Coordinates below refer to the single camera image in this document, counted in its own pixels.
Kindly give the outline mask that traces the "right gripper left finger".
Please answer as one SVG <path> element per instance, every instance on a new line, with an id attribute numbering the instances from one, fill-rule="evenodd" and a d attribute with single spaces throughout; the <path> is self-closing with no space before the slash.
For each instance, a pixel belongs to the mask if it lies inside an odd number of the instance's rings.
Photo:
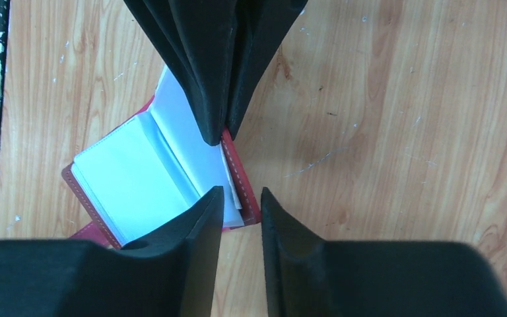
<path id="1" fill-rule="evenodd" d="M 224 193 L 119 250 L 89 240 L 0 240 L 0 316 L 209 316 Z"/>

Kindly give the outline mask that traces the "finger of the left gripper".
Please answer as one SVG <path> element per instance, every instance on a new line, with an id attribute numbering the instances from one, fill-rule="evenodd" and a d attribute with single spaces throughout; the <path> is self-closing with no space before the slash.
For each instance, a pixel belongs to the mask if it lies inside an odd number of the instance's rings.
<path id="1" fill-rule="evenodd" d="M 226 115 L 232 138 L 270 61 L 307 0 L 239 1 L 237 31 Z"/>
<path id="2" fill-rule="evenodd" d="M 202 138 L 220 142 L 236 39 L 235 1 L 126 1 L 182 86 Z"/>

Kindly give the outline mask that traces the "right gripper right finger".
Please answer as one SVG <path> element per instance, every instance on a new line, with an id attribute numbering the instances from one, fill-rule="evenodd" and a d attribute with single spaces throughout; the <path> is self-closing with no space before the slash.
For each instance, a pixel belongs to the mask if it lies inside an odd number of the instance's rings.
<path id="1" fill-rule="evenodd" d="M 472 247 L 446 241 L 324 240 L 261 195 L 270 316 L 507 316 L 507 296 Z"/>

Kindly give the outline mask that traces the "red leather card holder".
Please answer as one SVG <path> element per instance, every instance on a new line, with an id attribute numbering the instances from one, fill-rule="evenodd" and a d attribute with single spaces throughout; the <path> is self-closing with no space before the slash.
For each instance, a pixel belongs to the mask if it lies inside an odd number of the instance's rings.
<path id="1" fill-rule="evenodd" d="M 261 210 L 232 137 L 204 142 L 171 70 L 153 97 L 101 140 L 77 154 L 62 177 L 91 221 L 76 239 L 121 248 L 223 188 L 224 230 L 254 225 Z"/>

